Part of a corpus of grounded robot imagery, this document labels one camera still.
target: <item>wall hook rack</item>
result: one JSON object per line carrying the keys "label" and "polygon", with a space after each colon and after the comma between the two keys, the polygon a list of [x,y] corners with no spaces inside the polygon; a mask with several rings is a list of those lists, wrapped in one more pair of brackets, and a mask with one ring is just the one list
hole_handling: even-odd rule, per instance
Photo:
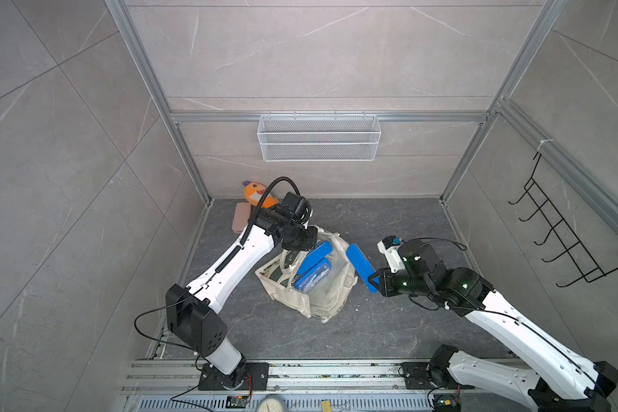
{"label": "wall hook rack", "polygon": [[[549,196],[547,196],[547,194],[544,192],[544,190],[542,189],[542,187],[540,187],[540,185],[538,184],[538,182],[536,182],[533,178],[535,172],[536,172],[536,168],[538,167],[538,162],[540,162],[542,155],[540,153],[536,153],[536,155],[533,157],[534,159],[537,158],[536,160],[536,164],[533,167],[533,171],[531,172],[531,177],[528,178],[528,181],[526,182],[526,184],[524,185],[524,193],[522,193],[522,196],[520,196],[519,199],[517,199],[516,202],[508,202],[510,204],[518,204],[526,195],[528,195],[528,197],[531,199],[531,201],[533,202],[533,204],[536,206],[536,210],[531,214],[531,216],[529,216],[526,219],[522,219],[519,218],[520,221],[528,221],[531,218],[533,218],[538,212],[540,212],[540,214],[542,215],[542,217],[545,219],[545,221],[547,221],[547,223],[550,226],[550,230],[547,232],[547,235],[545,236],[545,239],[542,240],[542,242],[538,243],[536,241],[533,241],[533,243],[535,243],[536,245],[540,246],[542,244],[545,244],[545,242],[547,241],[547,239],[549,238],[550,235],[552,235],[552,233],[558,238],[559,242],[561,243],[561,245],[563,246],[563,252],[559,253],[558,255],[556,255],[555,257],[553,257],[552,259],[542,259],[543,262],[549,263],[549,262],[553,262],[556,259],[559,259],[561,256],[567,254],[569,256],[569,258],[572,260],[572,262],[575,264],[575,267],[577,268],[577,270],[579,271],[579,277],[577,277],[577,279],[573,280],[572,282],[569,282],[568,284],[565,285],[559,285],[556,284],[558,287],[568,287],[569,285],[572,285],[582,279],[584,279],[587,283],[591,283],[591,282],[595,282],[596,280],[600,279],[601,277],[607,276],[609,274],[611,274],[612,272],[615,272],[616,270],[618,270],[617,268],[614,268],[608,272],[605,272],[600,265],[598,264],[598,262],[595,260],[595,258],[593,257],[593,255],[588,251],[588,248],[586,248],[586,246],[583,244],[583,242],[581,241],[581,239],[579,239],[579,236],[577,236],[577,234],[575,233],[575,231],[572,229],[572,227],[570,227],[570,224],[568,223],[567,220],[565,220],[565,218],[563,217],[563,215],[561,214],[560,210],[558,210],[558,208],[556,208],[556,205],[552,202],[552,200],[549,198]],[[536,202],[535,197],[529,193],[529,190],[531,188],[537,188],[537,190],[540,191],[540,193],[544,196],[545,201],[542,203],[538,203]],[[551,205],[552,208],[554,210],[556,210],[556,213],[558,214],[558,221],[556,223],[552,223],[548,218],[547,215],[545,215],[545,212],[543,210],[543,207],[545,205]],[[558,227],[559,225],[565,225],[568,228],[568,231],[570,231],[572,233],[572,235],[575,237],[576,242],[571,244],[570,246],[566,246],[565,243],[563,242],[563,239],[561,238],[561,235],[559,235],[559,233],[556,231],[556,227]],[[586,252],[586,254],[588,255],[588,257],[591,259],[591,261],[594,263],[595,267],[584,273],[584,271],[579,267],[579,264],[577,263],[577,260],[572,256],[572,254],[570,253],[570,251],[572,250],[572,248],[576,247],[577,245],[581,245],[582,249]],[[594,277],[593,279],[589,279],[586,276],[589,276],[591,274],[593,274],[596,271],[600,271],[601,274],[599,274],[598,276]]]}

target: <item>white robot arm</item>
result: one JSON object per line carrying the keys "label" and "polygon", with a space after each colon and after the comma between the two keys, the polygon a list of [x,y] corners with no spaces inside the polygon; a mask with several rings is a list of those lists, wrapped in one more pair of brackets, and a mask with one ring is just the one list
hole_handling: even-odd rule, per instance
{"label": "white robot arm", "polygon": [[488,331],[531,368],[510,368],[443,345],[429,363],[435,386],[476,386],[533,411],[610,410],[606,397],[618,382],[614,367],[604,361],[593,363],[561,344],[476,272],[447,269],[429,245],[438,241],[447,240],[402,242],[395,236],[386,237],[378,243],[378,249],[390,268],[378,270],[369,282],[386,297],[423,295],[452,309]]}
{"label": "white robot arm", "polygon": [[[280,181],[288,181],[295,193],[288,192],[281,203],[262,208],[268,193]],[[245,230],[222,256],[186,287],[173,285],[165,295],[170,332],[210,362],[226,388],[242,383],[246,359],[227,338],[227,325],[217,314],[240,280],[276,244],[281,243],[288,251],[313,249],[318,230],[307,226],[311,213],[309,202],[289,178],[275,179]]]}

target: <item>wire basket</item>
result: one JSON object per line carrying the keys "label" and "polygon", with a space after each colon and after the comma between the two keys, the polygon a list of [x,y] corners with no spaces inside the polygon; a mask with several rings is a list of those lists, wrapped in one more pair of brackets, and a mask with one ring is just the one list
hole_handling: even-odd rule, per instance
{"label": "wire basket", "polygon": [[257,130],[265,161],[373,160],[380,140],[375,115],[264,115]]}

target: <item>cable tie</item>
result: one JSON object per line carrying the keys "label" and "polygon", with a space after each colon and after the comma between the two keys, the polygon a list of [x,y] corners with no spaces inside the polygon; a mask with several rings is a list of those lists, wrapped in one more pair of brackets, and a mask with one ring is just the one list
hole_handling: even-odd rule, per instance
{"label": "cable tie", "polygon": [[540,141],[540,144],[538,144],[538,148],[536,149],[536,152],[540,152],[540,147],[542,146],[543,143],[545,143],[545,142],[553,142],[553,141],[554,141],[554,139],[542,139]]}

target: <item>round clock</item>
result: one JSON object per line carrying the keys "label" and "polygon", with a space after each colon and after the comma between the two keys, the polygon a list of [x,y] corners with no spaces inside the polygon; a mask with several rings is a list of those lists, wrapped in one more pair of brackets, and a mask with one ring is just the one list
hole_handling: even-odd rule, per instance
{"label": "round clock", "polygon": [[259,403],[256,412],[287,412],[286,402],[279,396],[269,395]]}

